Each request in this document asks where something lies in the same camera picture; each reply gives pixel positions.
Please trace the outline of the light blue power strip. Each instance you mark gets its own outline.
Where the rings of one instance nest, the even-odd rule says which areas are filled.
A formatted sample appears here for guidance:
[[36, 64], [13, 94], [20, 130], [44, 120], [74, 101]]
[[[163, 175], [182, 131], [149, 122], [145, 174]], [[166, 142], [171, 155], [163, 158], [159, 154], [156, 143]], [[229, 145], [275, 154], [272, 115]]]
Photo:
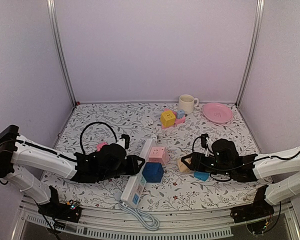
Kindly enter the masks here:
[[114, 193], [114, 198], [115, 200], [119, 201], [119, 208], [122, 211], [134, 216], [141, 223], [141, 225], [149, 231], [154, 232], [160, 228], [160, 221], [156, 217], [153, 217], [151, 214], [137, 208], [131, 208], [127, 206], [121, 201], [121, 195], [122, 194], [120, 192]]

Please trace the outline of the dark blue cube socket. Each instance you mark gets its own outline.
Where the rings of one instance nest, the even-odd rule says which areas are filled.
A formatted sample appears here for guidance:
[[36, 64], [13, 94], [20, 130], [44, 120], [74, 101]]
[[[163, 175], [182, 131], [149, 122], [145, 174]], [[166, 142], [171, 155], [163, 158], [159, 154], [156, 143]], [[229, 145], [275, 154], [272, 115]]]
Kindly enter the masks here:
[[147, 183], [160, 183], [162, 181], [164, 169], [159, 162], [147, 162], [143, 168], [142, 175]]

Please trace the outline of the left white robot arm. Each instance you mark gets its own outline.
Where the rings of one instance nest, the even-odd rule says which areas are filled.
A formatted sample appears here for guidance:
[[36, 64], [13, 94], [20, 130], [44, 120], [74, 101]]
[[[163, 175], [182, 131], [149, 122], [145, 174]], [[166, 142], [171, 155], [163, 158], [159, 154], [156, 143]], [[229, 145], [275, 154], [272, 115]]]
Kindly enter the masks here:
[[19, 127], [9, 125], [0, 133], [0, 179], [17, 186], [20, 192], [33, 198], [53, 216], [64, 213], [58, 192], [24, 169], [30, 166], [58, 175], [75, 183], [94, 184], [120, 176], [138, 174], [146, 160], [128, 155], [128, 136], [106, 144], [90, 154], [62, 152], [19, 134]]

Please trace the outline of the pink cube socket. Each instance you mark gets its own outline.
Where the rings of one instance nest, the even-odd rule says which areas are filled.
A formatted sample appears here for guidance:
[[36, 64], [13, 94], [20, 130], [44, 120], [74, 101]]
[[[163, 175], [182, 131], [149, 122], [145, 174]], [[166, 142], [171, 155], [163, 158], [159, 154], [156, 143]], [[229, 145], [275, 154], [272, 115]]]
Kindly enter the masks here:
[[151, 163], [161, 163], [165, 166], [169, 161], [169, 154], [165, 146], [153, 146], [148, 155], [148, 161]]

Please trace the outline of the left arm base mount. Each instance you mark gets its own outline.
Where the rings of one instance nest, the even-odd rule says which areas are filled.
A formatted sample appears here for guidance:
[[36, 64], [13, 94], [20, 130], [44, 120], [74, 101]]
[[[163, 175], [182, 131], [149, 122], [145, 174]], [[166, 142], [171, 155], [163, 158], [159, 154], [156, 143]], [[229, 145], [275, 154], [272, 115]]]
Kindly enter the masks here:
[[78, 201], [69, 200], [66, 203], [59, 201], [58, 191], [49, 186], [50, 198], [48, 203], [39, 204], [38, 212], [43, 216], [48, 216], [54, 220], [64, 220], [72, 223], [78, 223], [81, 217], [82, 208]]

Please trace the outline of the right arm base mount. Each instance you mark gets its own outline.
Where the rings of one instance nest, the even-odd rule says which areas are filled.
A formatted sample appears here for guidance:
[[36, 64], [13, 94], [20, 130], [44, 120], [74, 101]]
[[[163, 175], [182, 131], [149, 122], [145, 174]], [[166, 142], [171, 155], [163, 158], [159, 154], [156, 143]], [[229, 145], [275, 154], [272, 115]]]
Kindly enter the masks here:
[[274, 207], [265, 200], [267, 188], [268, 185], [258, 188], [252, 203], [231, 208], [230, 216], [235, 223], [251, 221], [274, 214]]

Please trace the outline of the pink plug adapter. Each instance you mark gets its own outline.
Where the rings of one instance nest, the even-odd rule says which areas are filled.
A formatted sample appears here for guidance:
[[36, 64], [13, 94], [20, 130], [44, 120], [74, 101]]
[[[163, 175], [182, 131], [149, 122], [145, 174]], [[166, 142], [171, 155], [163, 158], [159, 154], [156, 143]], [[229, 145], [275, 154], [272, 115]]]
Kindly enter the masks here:
[[108, 146], [107, 142], [101, 142], [96, 146], [96, 151], [99, 152], [104, 146]]

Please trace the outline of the cyan cube adapter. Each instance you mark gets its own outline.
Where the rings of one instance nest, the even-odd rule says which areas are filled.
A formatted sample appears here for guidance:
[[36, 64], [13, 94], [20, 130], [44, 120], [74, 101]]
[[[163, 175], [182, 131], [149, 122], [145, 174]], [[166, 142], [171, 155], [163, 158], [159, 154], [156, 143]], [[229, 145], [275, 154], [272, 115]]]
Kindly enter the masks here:
[[209, 179], [210, 174], [207, 173], [207, 172], [199, 172], [199, 171], [195, 171], [195, 172], [193, 173], [193, 176], [194, 176], [196, 179], [205, 182], [206, 180]]

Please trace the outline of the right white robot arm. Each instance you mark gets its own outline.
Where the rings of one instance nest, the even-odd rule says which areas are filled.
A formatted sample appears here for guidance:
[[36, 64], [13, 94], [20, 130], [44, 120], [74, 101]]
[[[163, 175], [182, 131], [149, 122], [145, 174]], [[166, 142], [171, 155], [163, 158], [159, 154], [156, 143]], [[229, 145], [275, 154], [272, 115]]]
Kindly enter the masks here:
[[253, 194], [248, 213], [259, 218], [269, 206], [300, 194], [300, 146], [269, 154], [240, 156], [235, 144], [227, 139], [219, 139], [208, 146], [202, 141], [206, 153], [192, 152], [181, 158], [181, 162], [191, 171], [227, 175], [240, 183], [256, 182], [274, 175], [291, 173], [288, 178], [260, 187]]

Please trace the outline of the white power strip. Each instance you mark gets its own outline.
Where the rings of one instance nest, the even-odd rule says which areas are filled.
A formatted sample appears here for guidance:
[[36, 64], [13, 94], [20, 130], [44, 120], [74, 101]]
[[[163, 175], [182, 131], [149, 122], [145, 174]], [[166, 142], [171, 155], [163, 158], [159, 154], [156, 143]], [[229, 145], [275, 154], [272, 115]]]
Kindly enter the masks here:
[[129, 177], [124, 191], [120, 197], [122, 206], [129, 207], [132, 209], [136, 209], [138, 207], [143, 190], [147, 183], [146, 179], [143, 176], [143, 170], [145, 168], [146, 163], [149, 161], [149, 154], [151, 152], [152, 147], [156, 146], [157, 140], [154, 138], [149, 138], [145, 141], [145, 144], [139, 155], [139, 157], [145, 160], [145, 163], [141, 167], [138, 174]]

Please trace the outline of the beige cube socket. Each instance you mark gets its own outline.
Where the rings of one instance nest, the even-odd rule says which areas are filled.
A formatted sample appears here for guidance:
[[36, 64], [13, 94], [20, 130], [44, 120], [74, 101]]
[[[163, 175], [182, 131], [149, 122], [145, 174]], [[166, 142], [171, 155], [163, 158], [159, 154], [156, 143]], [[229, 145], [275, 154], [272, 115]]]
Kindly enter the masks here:
[[178, 169], [181, 173], [183, 174], [192, 174], [194, 171], [193, 170], [190, 170], [181, 160], [181, 158], [179, 158], [177, 160], [177, 166], [178, 166]]

